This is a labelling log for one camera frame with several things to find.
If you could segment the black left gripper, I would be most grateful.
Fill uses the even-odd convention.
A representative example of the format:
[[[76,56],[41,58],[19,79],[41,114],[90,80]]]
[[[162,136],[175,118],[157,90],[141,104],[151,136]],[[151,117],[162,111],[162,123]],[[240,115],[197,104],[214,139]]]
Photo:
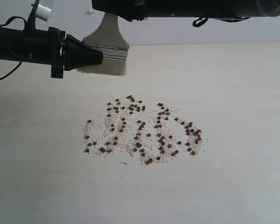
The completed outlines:
[[[102,52],[83,45],[80,40],[67,34],[65,47],[66,61],[63,66],[63,56],[60,51],[64,45],[65,31],[49,27],[48,32],[51,44],[51,78],[63,78],[63,70],[71,71],[80,67],[102,63]]]

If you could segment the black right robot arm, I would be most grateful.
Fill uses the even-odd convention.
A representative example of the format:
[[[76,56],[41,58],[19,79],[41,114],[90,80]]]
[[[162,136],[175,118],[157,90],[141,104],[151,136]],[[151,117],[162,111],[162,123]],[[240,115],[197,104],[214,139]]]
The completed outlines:
[[[92,7],[127,21],[150,17],[240,20],[280,16],[280,0],[93,0]]]

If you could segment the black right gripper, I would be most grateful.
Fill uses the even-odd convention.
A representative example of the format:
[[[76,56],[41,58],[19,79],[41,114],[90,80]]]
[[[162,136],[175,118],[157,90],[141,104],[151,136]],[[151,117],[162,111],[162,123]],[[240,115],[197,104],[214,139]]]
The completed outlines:
[[[144,0],[92,0],[95,10],[110,13],[126,21],[142,21],[147,18]]]

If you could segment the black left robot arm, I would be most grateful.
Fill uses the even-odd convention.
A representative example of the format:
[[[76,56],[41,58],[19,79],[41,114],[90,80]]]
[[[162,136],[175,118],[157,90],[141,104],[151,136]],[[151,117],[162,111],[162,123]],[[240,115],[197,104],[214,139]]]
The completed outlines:
[[[64,71],[100,65],[103,53],[57,28],[36,29],[27,36],[22,30],[0,27],[0,60],[49,65],[52,78],[63,78]]]

